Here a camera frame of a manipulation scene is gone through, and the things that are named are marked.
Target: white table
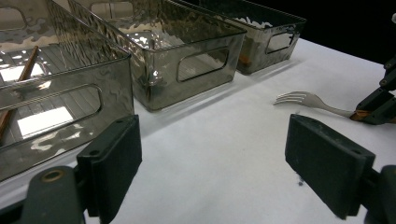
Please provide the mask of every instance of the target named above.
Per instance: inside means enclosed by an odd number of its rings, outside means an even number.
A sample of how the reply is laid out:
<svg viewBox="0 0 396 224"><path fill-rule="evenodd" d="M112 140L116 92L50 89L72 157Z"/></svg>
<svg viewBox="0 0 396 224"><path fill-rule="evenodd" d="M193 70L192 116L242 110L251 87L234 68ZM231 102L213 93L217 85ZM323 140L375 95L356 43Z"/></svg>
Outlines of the white table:
<svg viewBox="0 0 396 224"><path fill-rule="evenodd" d="M290 114L327 124L376 155L374 169L396 164L396 126L373 126L276 96L311 91L346 110L378 88L382 64L300 39L290 60L140 118L143 162L112 223L356 223L337 218L285 161ZM87 218L98 223L97 218Z"/></svg>

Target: metal fork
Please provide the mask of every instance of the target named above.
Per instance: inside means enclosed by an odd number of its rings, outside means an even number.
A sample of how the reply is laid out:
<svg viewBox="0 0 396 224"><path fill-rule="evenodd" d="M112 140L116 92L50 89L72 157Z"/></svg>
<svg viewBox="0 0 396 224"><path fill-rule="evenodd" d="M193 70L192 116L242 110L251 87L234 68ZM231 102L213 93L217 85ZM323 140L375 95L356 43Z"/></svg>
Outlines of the metal fork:
<svg viewBox="0 0 396 224"><path fill-rule="evenodd" d="M350 118L354 114L353 111L337 109L326 105L318 96L308 91L292 91L289 93L278 95L276 97L274 105L284 103L299 104L312 108L323 109L346 118Z"/></svg>

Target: table surface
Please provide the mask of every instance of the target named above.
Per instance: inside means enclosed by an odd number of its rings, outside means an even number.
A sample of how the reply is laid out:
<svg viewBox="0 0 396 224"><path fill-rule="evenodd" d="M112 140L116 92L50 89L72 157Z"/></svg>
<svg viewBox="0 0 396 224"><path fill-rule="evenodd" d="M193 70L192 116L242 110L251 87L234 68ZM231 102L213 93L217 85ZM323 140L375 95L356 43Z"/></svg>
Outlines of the table surface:
<svg viewBox="0 0 396 224"><path fill-rule="evenodd" d="M396 163L396 126L352 121L302 105L273 105L277 95L311 91L345 110L384 76L372 63L299 39L291 58L158 113L134 101L143 161L112 223L356 223L336 217L285 161L290 114L317 119L375 155ZM87 218L88 223L99 223Z"/></svg>

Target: plastic bin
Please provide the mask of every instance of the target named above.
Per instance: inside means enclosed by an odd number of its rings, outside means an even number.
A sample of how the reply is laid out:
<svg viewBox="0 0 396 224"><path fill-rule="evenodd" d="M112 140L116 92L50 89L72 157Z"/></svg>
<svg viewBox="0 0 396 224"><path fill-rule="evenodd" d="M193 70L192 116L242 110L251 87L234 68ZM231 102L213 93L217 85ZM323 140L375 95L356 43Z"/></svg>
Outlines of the plastic bin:
<svg viewBox="0 0 396 224"><path fill-rule="evenodd" d="M2 13L20 20L0 24L0 114L12 115L1 139L0 181L134 114L130 53L50 0L1 0ZM16 81L34 46L31 77Z"/></svg>
<svg viewBox="0 0 396 224"><path fill-rule="evenodd" d="M237 26L167 0L69 5L132 53L134 96L150 112L233 80L246 32Z"/></svg>
<svg viewBox="0 0 396 224"><path fill-rule="evenodd" d="M288 60L306 19L244 0L173 0L245 30L237 69L244 75Z"/></svg>

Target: silver fork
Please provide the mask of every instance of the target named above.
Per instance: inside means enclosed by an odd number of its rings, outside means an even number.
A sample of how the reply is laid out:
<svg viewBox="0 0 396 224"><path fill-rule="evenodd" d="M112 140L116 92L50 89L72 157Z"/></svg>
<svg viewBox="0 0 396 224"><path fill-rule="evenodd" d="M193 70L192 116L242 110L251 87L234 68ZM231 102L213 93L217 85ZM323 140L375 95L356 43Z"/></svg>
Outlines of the silver fork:
<svg viewBox="0 0 396 224"><path fill-rule="evenodd" d="M312 108L323 109L346 118L350 118L354 114L353 111L337 109L326 105L318 96L308 91L292 91L289 93L278 95L276 97L274 105L284 103L299 104Z"/></svg>

